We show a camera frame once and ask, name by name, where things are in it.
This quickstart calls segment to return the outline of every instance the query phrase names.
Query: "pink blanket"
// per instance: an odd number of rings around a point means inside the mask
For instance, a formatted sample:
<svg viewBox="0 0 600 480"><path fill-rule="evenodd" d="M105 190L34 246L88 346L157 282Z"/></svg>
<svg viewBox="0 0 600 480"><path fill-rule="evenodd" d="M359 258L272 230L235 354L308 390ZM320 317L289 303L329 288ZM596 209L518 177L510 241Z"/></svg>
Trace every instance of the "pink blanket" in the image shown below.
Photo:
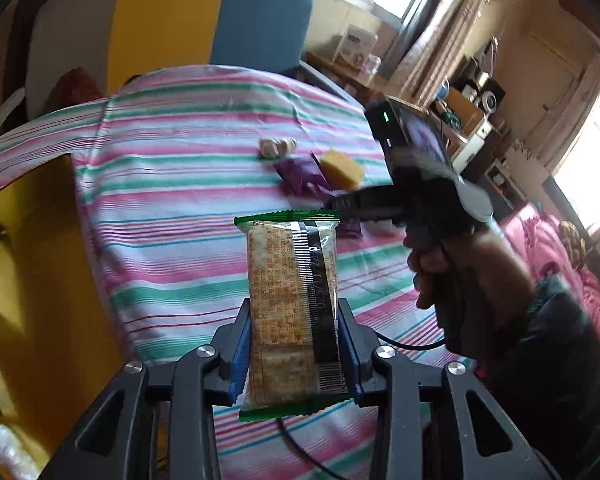
<svg viewBox="0 0 600 480"><path fill-rule="evenodd" d="M561 274L589 314L600 339L600 282L586 267L573 269L558 230L559 220L528 204L501 225L513 249L526 262L533 279Z"/></svg>

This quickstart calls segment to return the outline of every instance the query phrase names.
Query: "black jacket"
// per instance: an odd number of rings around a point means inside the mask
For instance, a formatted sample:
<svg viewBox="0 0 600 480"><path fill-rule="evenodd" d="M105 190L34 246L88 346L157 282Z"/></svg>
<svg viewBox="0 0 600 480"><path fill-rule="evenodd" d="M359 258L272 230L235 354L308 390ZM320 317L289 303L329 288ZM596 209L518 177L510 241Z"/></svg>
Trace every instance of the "black jacket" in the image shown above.
<svg viewBox="0 0 600 480"><path fill-rule="evenodd" d="M600 342L560 277L498 336L496 400L563 480L600 479Z"/></svg>

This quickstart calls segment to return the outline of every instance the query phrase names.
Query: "screw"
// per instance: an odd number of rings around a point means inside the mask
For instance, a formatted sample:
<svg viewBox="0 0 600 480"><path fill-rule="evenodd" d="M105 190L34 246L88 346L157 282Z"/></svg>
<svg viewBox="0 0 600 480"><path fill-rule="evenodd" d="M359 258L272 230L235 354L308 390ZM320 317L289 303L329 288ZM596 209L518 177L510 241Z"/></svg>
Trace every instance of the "screw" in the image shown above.
<svg viewBox="0 0 600 480"><path fill-rule="evenodd" d="M382 359L390 359L395 355L394 347L389 345L380 345L376 348L376 355Z"/></svg>
<svg viewBox="0 0 600 480"><path fill-rule="evenodd" d="M213 357L216 355L216 349L211 345L202 345L196 348L196 354L198 354L199 357Z"/></svg>
<svg viewBox="0 0 600 480"><path fill-rule="evenodd" d="M466 372L466 366L458 361L451 361L446 365L446 369L453 375L463 375Z"/></svg>
<svg viewBox="0 0 600 480"><path fill-rule="evenodd" d="M137 374L142 370L142 363L140 361L129 361L125 365L125 372L129 375Z"/></svg>

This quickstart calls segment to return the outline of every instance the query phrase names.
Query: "human hand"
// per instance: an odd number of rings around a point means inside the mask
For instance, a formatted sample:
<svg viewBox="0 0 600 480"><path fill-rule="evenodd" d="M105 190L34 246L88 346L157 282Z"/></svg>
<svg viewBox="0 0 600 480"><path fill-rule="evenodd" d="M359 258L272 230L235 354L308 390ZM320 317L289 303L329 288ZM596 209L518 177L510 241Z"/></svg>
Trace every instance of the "human hand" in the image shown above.
<svg viewBox="0 0 600 480"><path fill-rule="evenodd" d="M411 248L408 238L404 239L404 245ZM456 270L474 271L478 285L493 309L496 330L522 314L531 304L536 285L524 262L496 233L489 231L450 238L443 241L443 247ZM425 254L413 250L407 263L416 272L413 284L420 291L417 307L429 308L436 298L433 275L449 271L449 262L437 248Z"/></svg>

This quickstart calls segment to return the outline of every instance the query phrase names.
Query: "striped fabric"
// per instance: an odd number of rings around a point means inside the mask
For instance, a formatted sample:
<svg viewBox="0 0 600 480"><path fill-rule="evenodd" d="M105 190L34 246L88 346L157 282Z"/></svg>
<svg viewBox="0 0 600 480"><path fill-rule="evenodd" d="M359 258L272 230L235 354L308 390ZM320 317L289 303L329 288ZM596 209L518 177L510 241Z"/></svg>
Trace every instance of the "striped fabric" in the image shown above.
<svg viewBox="0 0 600 480"><path fill-rule="evenodd" d="M139 357L163 362L208 342L248 295L246 240L235 216L315 208L288 196L258 138L295 137L298 154L336 148L388 181L382 152L360 112L271 73L218 66L172 68L138 78L108 99L60 110L0 137L0 188L70 153L78 209L120 327ZM339 296L357 320L404 342L440 338L433 309L417 310L404 232L368 224L339 239ZM452 359L444 348L409 352ZM216 411L222 477L311 478L273 421L242 424L238 407ZM318 460L366 478L375 411L344 402L286 423Z"/></svg>

